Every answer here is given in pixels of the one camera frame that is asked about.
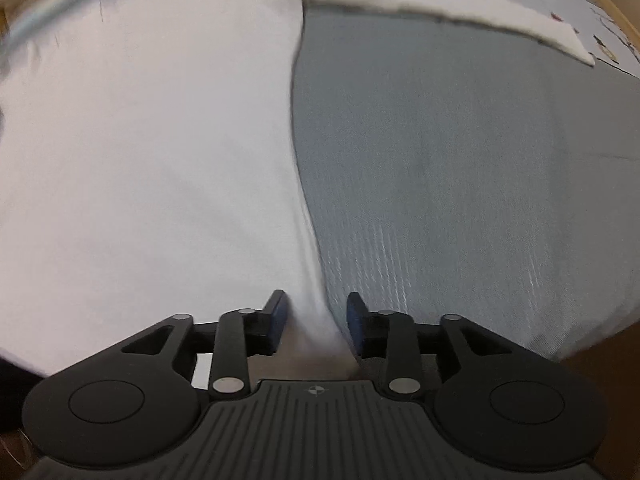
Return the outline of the white long-sleeve shirt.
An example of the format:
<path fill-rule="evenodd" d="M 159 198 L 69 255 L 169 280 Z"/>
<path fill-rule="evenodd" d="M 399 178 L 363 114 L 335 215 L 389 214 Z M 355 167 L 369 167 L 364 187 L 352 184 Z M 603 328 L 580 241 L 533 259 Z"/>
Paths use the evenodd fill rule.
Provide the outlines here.
<path fill-rule="evenodd" d="M 536 38 L 506 0 L 54 0 L 1 47 L 1 354 L 49 375 L 177 311 L 290 295 L 290 376 L 355 361 L 322 295 L 291 129 L 306 1 Z"/>

